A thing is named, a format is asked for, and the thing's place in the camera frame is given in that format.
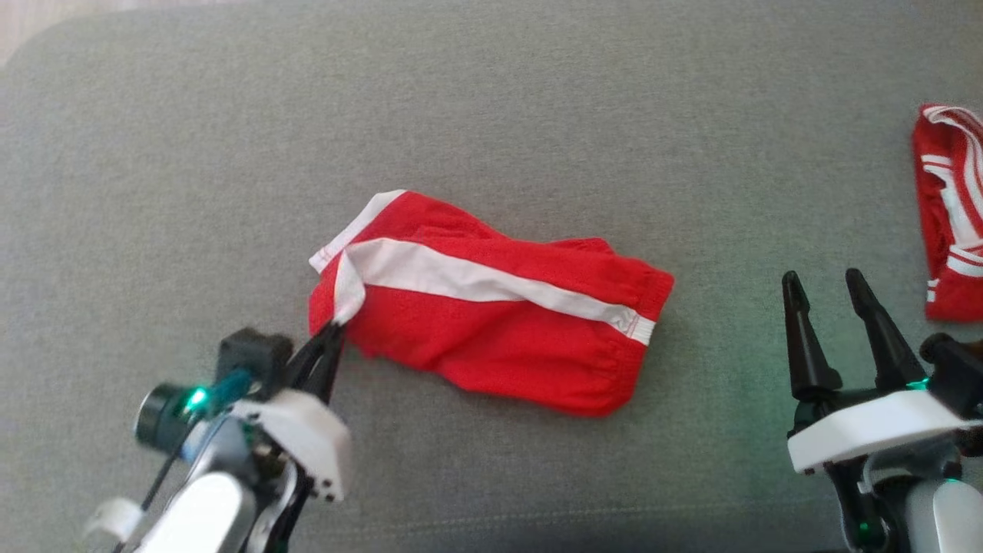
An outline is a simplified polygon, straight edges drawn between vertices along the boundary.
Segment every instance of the red fabric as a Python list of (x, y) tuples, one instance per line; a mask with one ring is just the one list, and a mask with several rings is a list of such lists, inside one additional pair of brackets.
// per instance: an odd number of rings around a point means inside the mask
[(912, 145), (932, 279), (925, 308), (929, 319), (983, 320), (981, 141), (983, 125), (970, 111), (939, 104), (921, 107)]
[[(639, 318), (616, 328), (532, 301), (470, 301), (368, 284), (365, 303), (347, 329), (347, 338), (366, 354), (436, 372), (467, 391), (527, 399), (576, 415), (607, 415), (631, 398), (648, 340), (632, 339), (633, 325), (642, 318), (657, 321), (673, 285), (668, 273), (616, 255), (600, 238), (514, 240), (413, 192), (388, 205), (350, 244), (377, 238), (546, 282), (630, 308)], [(321, 272), (311, 296), (312, 333), (334, 317), (342, 257)], [(420, 275), (442, 277), (454, 275)]]

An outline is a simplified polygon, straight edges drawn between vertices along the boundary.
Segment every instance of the gray fabric surface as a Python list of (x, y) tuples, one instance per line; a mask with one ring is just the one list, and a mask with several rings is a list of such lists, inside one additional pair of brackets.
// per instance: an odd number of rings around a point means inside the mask
[(922, 316), (908, 137), (919, 102), (983, 107), (981, 24), (972, 0), (352, 0), (47, 31), (2, 87), (4, 549), (71, 550), (142, 497), (144, 393), (207, 380), (242, 326), (302, 338), (308, 256), (394, 188), (677, 286), (601, 420), (348, 351), (358, 480), (294, 551), (838, 546), (832, 486), (785, 452), (781, 274), (848, 386), (873, 370), (848, 266), (912, 341), (980, 337)]

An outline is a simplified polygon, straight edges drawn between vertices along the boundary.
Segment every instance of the red shorts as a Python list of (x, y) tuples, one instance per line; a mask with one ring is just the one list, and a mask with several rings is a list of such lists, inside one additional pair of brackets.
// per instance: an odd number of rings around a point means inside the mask
[(930, 280), (925, 314), (983, 320), (983, 122), (925, 104), (912, 136)]
[(600, 238), (509, 238), (433, 198), (376, 195), (311, 257), (311, 331), (473, 392), (601, 416), (632, 396), (672, 275)]

